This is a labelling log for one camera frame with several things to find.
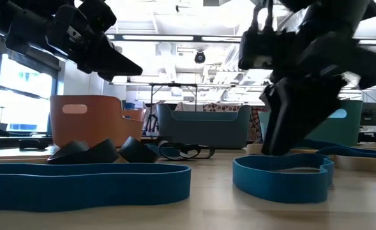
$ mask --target wooden table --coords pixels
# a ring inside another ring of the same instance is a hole
[[[210,160],[184,162],[192,168],[192,189],[179,203],[62,213],[0,211],[0,230],[376,230],[376,174],[336,170],[327,202],[280,204],[232,185],[232,160],[243,155],[219,152]]]

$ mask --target gray bin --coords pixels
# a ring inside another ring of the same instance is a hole
[[[201,144],[219,149],[246,146],[250,106],[237,112],[171,111],[167,104],[157,105],[160,136],[173,142]]]

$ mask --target orange bin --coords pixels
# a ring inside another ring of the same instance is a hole
[[[53,142],[61,147],[84,141],[92,147],[111,138],[120,147],[129,136],[140,140],[144,111],[130,112],[122,110],[121,101],[113,96],[51,96]]]

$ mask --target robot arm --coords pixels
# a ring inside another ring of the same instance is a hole
[[[26,55],[34,47],[107,81],[142,73],[105,35],[116,20],[104,0],[85,0],[78,8],[74,0],[0,0],[0,34],[6,48]]]
[[[262,152],[283,155],[340,108],[342,73],[361,77],[359,87],[376,85],[376,53],[357,46],[358,24],[376,17],[373,0],[281,0],[296,12],[307,8],[299,31],[273,31],[273,0],[257,2],[253,23],[244,33],[239,67],[273,70],[260,97],[270,108]],[[263,30],[257,14],[268,8]]]

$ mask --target security camera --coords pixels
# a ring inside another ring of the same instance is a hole
[[[198,51],[196,53],[196,56],[195,56],[195,62],[197,64],[201,64],[201,63],[204,63],[206,60],[206,57],[205,57],[205,54],[203,53],[203,51]]]

